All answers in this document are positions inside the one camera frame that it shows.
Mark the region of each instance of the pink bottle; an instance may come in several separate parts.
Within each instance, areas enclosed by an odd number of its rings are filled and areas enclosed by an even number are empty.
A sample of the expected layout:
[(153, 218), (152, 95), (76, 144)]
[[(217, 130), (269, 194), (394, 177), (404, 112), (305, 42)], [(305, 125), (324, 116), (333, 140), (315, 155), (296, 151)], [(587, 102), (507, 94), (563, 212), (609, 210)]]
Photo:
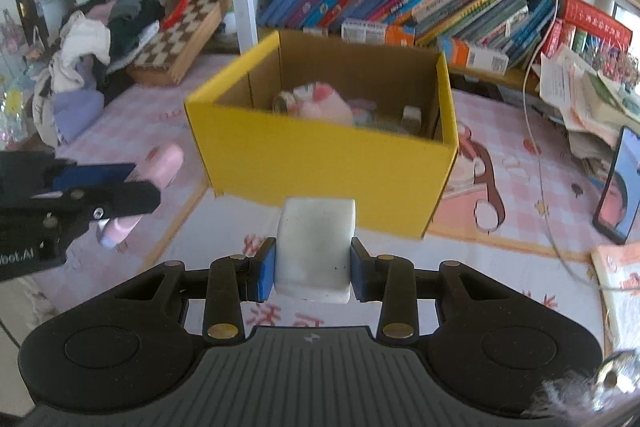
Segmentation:
[[(152, 149), (146, 159), (133, 169), (127, 182), (149, 181), (160, 190), (173, 181), (184, 162), (184, 152), (175, 143)], [(122, 243), (142, 216), (117, 217), (98, 227), (98, 242), (103, 247), (114, 248)]]

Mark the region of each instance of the pink cloth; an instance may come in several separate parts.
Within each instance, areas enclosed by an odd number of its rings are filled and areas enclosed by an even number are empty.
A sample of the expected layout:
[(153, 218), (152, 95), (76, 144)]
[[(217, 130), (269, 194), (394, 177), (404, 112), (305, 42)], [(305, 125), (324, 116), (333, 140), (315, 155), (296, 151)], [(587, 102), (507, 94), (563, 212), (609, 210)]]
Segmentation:
[(111, 15), (111, 10), (116, 6), (118, 0), (106, 0), (105, 4), (98, 4), (89, 10), (89, 13), (86, 15), (87, 19), (93, 19), (94, 21), (100, 21), (105, 26), (109, 23), (109, 16)]

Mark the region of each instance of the pile of clothes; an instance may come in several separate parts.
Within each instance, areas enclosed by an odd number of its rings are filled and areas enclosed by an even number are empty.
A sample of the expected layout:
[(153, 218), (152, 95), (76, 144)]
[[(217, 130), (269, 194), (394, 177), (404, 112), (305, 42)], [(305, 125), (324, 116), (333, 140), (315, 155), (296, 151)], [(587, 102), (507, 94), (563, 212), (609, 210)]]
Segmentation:
[(132, 84), (123, 69), (163, 18), (158, 0), (90, 0), (63, 19), (59, 49), (33, 96), (33, 121), (44, 143), (75, 140)]

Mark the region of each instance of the yellow book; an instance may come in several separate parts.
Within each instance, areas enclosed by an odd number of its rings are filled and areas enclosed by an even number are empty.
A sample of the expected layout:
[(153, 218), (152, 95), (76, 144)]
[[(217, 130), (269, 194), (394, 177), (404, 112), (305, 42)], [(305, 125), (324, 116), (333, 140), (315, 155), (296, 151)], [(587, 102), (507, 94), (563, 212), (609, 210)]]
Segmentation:
[(444, 20), (440, 24), (438, 24), (435, 28), (426, 32), (423, 36), (421, 36), (417, 41), (417, 46), (423, 46), (425, 44), (429, 44), (429, 42), (433, 41), (437, 36), (439, 36), (442, 32), (447, 31), (454, 24), (460, 22), (464, 17), (469, 15), (473, 10), (478, 8), (481, 4), (484, 4), (488, 0), (473, 0), (471, 3), (463, 6), (459, 11), (454, 13), (451, 17)]

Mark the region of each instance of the checkered pattern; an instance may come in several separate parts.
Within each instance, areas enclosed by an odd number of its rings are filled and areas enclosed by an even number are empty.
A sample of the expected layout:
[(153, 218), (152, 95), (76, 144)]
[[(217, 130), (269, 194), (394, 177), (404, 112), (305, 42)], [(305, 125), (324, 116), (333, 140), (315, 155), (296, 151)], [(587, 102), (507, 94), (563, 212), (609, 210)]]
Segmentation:
[(114, 250), (101, 247), (96, 225), (67, 250), (65, 266), (37, 274), (37, 284), (62, 311), (83, 302), (142, 269), (185, 203), (205, 182), (202, 163), (184, 114), (184, 98), (223, 68), (229, 57), (203, 55), (184, 83), (172, 89), (133, 86), (109, 105), (100, 120), (57, 156), (79, 164), (139, 162), (158, 145), (175, 141), (185, 153), (182, 169), (162, 191), (162, 203), (145, 216)]
[[(491, 156), (506, 219), (490, 234), (453, 229), (453, 237), (488, 244), (495, 244), (495, 237), (499, 237), (519, 243), (519, 250), (527, 251), (530, 245), (539, 245), (553, 255), (540, 214), (543, 207), (538, 160), (525, 146), (529, 135), (523, 111), (459, 91), (454, 92), (454, 103), (458, 124), (466, 124), (471, 129), (471, 139), (482, 144)], [(534, 111), (528, 115), (533, 136), (542, 151), (545, 201), (556, 244), (561, 250), (575, 254), (609, 244), (591, 225), (602, 191), (591, 184), (574, 163), (564, 129)], [(639, 229), (634, 226), (631, 238), (640, 237)]]
[(166, 71), (180, 56), (200, 23), (219, 0), (190, 0), (182, 20), (156, 35), (133, 63), (137, 68)]

